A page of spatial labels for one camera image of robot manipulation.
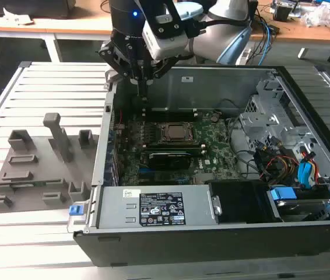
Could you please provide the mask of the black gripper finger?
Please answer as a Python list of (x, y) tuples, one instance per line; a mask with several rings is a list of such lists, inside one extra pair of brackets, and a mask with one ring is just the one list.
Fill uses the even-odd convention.
[(124, 48), (128, 51), (128, 56), (125, 57), (123, 53), (114, 45), (112, 41), (102, 45), (97, 52), (104, 62), (116, 71), (121, 77), (129, 80), (136, 85), (138, 95), (144, 96), (144, 80), (139, 62), (135, 57), (134, 49), (131, 43), (126, 43)]
[(170, 57), (158, 62), (145, 58), (142, 65), (142, 96), (147, 97), (148, 87), (154, 79), (160, 79), (166, 74), (178, 61), (179, 57)]

